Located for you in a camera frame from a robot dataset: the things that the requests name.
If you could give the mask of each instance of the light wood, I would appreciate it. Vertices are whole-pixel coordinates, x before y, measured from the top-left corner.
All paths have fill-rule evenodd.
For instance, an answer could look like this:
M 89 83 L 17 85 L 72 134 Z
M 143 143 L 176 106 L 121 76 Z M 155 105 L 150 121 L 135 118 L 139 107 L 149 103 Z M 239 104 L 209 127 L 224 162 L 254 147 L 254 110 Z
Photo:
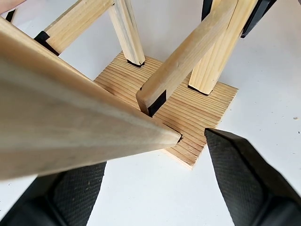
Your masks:
M 0 19 L 0 179 L 174 146 L 180 134 Z
M 142 65 L 145 61 L 130 0 L 114 0 L 115 4 L 109 9 L 123 53 L 129 61 Z
M 194 67 L 189 85 L 204 94 L 210 94 L 217 83 L 257 0 L 238 0 L 233 17 L 225 33 Z
M 95 82 L 139 109 L 135 92 L 161 65 L 162 62 L 146 56 L 142 68 L 132 67 L 120 53 Z M 183 135 L 183 139 L 167 151 L 191 167 L 206 144 L 205 128 L 216 127 L 237 89 L 217 83 L 212 94 L 205 96 L 187 88 L 189 77 L 178 86 L 154 118 Z
M 46 42 L 62 53 L 113 4 L 113 0 L 78 0 L 44 30 L 50 36 Z
M 171 54 L 136 94 L 142 112 L 166 90 L 168 99 L 227 28 L 237 0 L 222 1 Z

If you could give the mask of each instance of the white floor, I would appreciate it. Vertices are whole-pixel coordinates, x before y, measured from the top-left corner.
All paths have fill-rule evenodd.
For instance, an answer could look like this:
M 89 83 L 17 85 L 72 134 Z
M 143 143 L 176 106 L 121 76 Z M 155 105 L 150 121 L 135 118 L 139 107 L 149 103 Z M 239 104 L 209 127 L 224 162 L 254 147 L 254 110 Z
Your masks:
M 28 0 L 16 15 L 34 37 L 75 0 Z M 132 0 L 145 54 L 165 60 L 197 26 L 201 0 Z M 107 13 L 61 58 L 93 79 L 120 52 Z M 301 6 L 278 0 L 236 46 L 220 81 L 239 92 L 218 128 L 246 137 L 301 194 Z M 34 176 L 0 183 L 0 217 Z M 193 170 L 161 151 L 107 163 L 89 226 L 231 226 L 207 147 Z

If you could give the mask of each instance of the wooden base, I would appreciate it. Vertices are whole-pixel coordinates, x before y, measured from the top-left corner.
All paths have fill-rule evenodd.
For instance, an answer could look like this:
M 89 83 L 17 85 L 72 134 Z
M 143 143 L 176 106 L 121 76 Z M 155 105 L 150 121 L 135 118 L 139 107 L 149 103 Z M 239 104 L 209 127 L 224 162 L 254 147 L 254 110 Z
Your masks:
M 160 67 L 162 62 L 145 57 L 142 68 L 132 66 L 120 53 L 95 79 L 95 82 L 139 109 L 136 92 Z M 205 96 L 188 88 L 190 74 L 153 116 L 182 134 L 182 140 L 167 151 L 189 166 L 193 166 L 202 152 L 206 138 L 205 128 L 215 128 L 225 113 L 237 89 L 217 83 Z

